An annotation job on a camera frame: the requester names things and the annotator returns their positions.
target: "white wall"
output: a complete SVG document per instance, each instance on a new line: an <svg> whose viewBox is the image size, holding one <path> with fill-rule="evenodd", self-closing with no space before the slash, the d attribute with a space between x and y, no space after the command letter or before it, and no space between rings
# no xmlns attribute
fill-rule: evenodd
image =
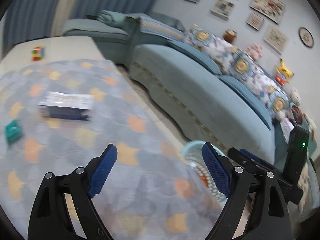
<svg viewBox="0 0 320 240"><path fill-rule="evenodd" d="M5 16L7 13L4 14L0 21L0 61L2 60L2 49L3 49L3 30L4 30L4 21L5 21Z"/></svg>
<svg viewBox="0 0 320 240"><path fill-rule="evenodd" d="M233 29L238 33L234 45L241 49L246 49L250 44L258 42L263 47L263 57L258 63L271 74L275 73L281 57L287 67L295 73L291 83L285 88L289 90L295 87L298 90L302 98L301 109L319 127L316 139L320 145L320 21L307 0L280 0L286 5L281 23L277 25L263 16L265 23L259 32L246 24L250 12L253 11L249 7L251 0L228 0L236 5L228 21L221 20L210 13L215 1L200 0L195 4L184 0L157 0L153 10L178 18L187 29L197 24L220 37L226 29ZM276 53L263 41L270 25L278 27L290 39L282 55ZM300 41L298 29L302 26L313 35L315 45L312 49L308 49ZM315 152L316 156L319 153L318 148Z"/></svg>

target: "metal screw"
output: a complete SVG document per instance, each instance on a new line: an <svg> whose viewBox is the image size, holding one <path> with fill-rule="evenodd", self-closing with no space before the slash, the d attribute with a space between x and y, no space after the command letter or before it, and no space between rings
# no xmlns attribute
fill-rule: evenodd
<svg viewBox="0 0 320 240"><path fill-rule="evenodd" d="M242 172L243 172L243 169L242 169L241 167L237 166L237 167L235 167L235 171L236 171L237 173L242 173Z"/></svg>
<svg viewBox="0 0 320 240"><path fill-rule="evenodd" d="M268 172L267 172L267 176L268 176L269 178L273 178L274 175L273 175L273 173L272 173L271 171L268 171Z"/></svg>
<svg viewBox="0 0 320 240"><path fill-rule="evenodd" d="M51 177L52 177L52 172L48 172L44 177L46 178L46 179L50 179Z"/></svg>
<svg viewBox="0 0 320 240"><path fill-rule="evenodd" d="M84 173L84 168L83 168L83 167L77 168L77 169L76 169L76 173L77 173L77 174Z"/></svg>

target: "butterfly picture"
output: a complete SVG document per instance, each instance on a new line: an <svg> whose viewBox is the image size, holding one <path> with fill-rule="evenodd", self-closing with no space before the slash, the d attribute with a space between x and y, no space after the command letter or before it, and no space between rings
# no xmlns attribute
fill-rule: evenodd
<svg viewBox="0 0 320 240"><path fill-rule="evenodd" d="M273 26L269 28L264 38L264 41L280 54L284 50L288 40L289 38L284 33Z"/></svg>

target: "blue gripper pad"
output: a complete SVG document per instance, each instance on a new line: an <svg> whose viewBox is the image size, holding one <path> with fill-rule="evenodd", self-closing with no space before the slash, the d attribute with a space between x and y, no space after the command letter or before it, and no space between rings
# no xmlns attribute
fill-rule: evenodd
<svg viewBox="0 0 320 240"><path fill-rule="evenodd" d="M240 152L243 153L244 155L246 155L247 157L249 157L250 159L256 161L257 163L261 163L260 159L257 156L253 155L252 153L248 152L247 150L241 149Z"/></svg>
<svg viewBox="0 0 320 240"><path fill-rule="evenodd" d="M219 156L216 155L218 155L218 153L214 153L207 144L203 145L202 158L204 163L207 166L219 192L224 194L226 197L229 197L231 194L230 175L223 168L223 165L219 160Z"/></svg>
<svg viewBox="0 0 320 240"><path fill-rule="evenodd" d="M87 191L87 195L89 198L93 198L94 195L97 195L101 192L102 187L117 160L117 156L117 148L116 146L112 145L111 147L109 147L108 152L106 152L96 170L90 177L90 186Z"/></svg>

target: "light blue plastic basket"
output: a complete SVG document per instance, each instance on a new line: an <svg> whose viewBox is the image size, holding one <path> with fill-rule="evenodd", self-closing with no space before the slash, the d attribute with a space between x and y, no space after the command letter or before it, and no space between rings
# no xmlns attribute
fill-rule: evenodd
<svg viewBox="0 0 320 240"><path fill-rule="evenodd" d="M205 141L191 141L186 144L186 146L181 150L180 154L190 163L190 166L194 168L199 176L206 176L209 185L209 191L219 202L221 202L221 204L225 204L227 198L217 189L217 186L214 183L202 158L202 146L205 143ZM218 149L214 145L212 146L219 155L225 156L225 154L220 149Z"/></svg>

